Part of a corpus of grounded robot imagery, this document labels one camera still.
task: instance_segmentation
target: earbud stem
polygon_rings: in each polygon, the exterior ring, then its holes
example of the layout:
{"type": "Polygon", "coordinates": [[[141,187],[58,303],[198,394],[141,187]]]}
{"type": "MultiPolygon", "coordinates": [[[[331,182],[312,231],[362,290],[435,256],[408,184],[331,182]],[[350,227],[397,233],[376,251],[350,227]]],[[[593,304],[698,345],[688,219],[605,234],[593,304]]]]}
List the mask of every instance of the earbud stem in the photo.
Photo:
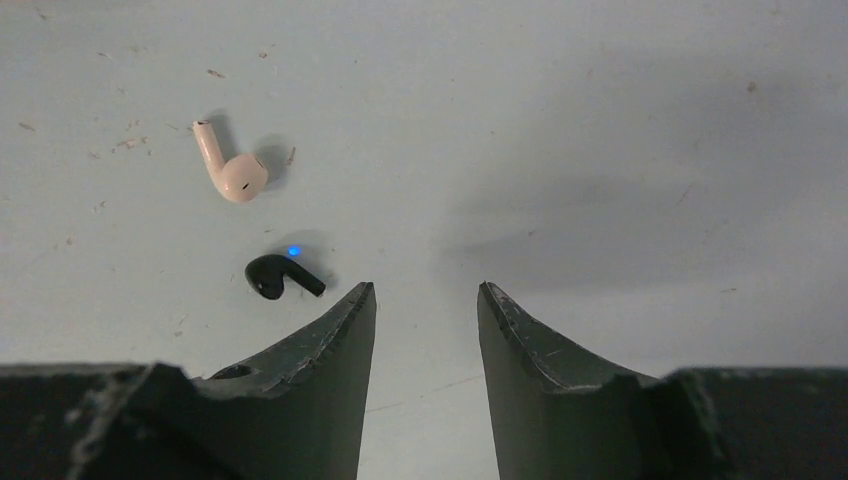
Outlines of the earbud stem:
{"type": "Polygon", "coordinates": [[[203,155],[203,162],[209,170],[209,176],[217,185],[218,177],[224,168],[224,156],[221,154],[221,147],[218,145],[218,138],[215,136],[212,124],[208,120],[194,122],[192,130],[194,138],[197,139],[197,146],[200,147],[200,154],[203,155]]]}

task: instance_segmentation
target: hole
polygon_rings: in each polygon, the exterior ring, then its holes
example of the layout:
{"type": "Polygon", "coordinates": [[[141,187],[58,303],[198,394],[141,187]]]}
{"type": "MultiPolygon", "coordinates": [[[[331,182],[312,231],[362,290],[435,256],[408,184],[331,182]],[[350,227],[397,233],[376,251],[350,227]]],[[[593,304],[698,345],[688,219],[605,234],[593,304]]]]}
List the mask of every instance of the hole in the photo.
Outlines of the hole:
{"type": "Polygon", "coordinates": [[[212,375],[210,380],[229,380],[232,378],[244,377],[254,373],[254,371],[255,370],[253,368],[248,367],[247,365],[230,365],[215,375],[212,375]]]}

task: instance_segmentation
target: gray background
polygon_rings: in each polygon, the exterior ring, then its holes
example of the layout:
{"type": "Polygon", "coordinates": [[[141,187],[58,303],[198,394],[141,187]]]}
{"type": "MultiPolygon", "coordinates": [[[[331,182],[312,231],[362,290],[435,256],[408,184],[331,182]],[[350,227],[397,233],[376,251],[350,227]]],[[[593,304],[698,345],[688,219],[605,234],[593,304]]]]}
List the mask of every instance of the gray background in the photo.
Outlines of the gray background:
{"type": "Polygon", "coordinates": [[[496,478],[483,280],[649,374],[844,365],[846,15],[0,1],[0,361],[209,375],[374,281],[365,480],[496,478]],[[186,127],[210,116],[271,165],[249,204],[209,181],[186,127]],[[325,298],[249,290],[292,242],[325,298]]]}

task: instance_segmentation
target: debris speck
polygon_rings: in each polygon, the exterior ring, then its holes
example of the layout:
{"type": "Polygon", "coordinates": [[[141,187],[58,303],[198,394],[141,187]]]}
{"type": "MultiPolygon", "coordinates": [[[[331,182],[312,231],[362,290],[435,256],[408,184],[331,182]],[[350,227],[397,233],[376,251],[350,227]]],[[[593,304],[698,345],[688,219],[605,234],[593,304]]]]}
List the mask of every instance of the debris speck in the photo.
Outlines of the debris speck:
{"type": "Polygon", "coordinates": [[[118,143],[117,145],[115,145],[115,146],[116,146],[116,147],[126,147],[126,149],[127,149],[127,150],[129,150],[129,149],[131,149],[131,148],[135,148],[135,144],[136,144],[136,143],[138,143],[138,141],[137,141],[136,139],[134,139],[134,138],[131,138],[131,139],[129,139],[129,140],[124,140],[123,142],[119,142],[119,143],[118,143]]]}
{"type": "Polygon", "coordinates": [[[689,191],[692,190],[692,187],[694,186],[695,182],[692,182],[689,184],[688,187],[686,187],[686,190],[683,191],[683,195],[680,196],[680,200],[678,200],[677,203],[674,204],[675,207],[683,203],[683,200],[686,200],[686,197],[689,195],[689,191]]]}

